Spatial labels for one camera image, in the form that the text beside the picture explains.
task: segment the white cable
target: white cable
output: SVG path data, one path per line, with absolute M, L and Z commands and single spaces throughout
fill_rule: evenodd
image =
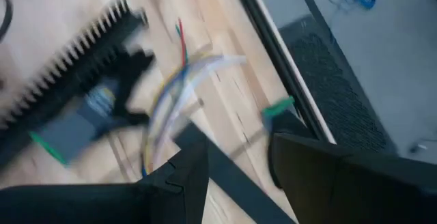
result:
M 205 78 L 207 78 L 211 72 L 231 65 L 243 64 L 245 61 L 246 61 L 246 57 L 243 56 L 223 56 L 222 61 L 216 61 L 202 68 L 200 72 L 195 75 L 193 80 L 184 87 L 178 101 L 176 102 L 173 110 L 170 113 L 169 119 L 165 123 L 165 127 L 163 129 L 164 132 L 156 138 L 156 142 L 154 144 L 155 147 L 155 153 L 153 156 L 154 159 L 152 161 L 154 170 L 156 169 L 156 166 L 158 165 L 157 164 L 158 159 L 162 154 L 163 144 L 164 144 L 163 142 L 165 137 L 164 135 L 166 132 L 169 132 L 173 127 L 176 119 L 180 115 L 180 111 L 182 110 L 182 108 L 190 98 L 191 94 L 193 94 L 196 86 L 198 86 L 200 82 L 202 82 Z

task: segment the gray floor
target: gray floor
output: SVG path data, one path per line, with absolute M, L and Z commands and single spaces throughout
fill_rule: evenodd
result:
M 408 153 L 415 141 L 437 139 L 437 1 L 376 0 L 349 12 L 314 1 L 399 153 L 437 163 L 437 143 Z M 304 0 L 264 2 L 278 28 L 309 14 Z

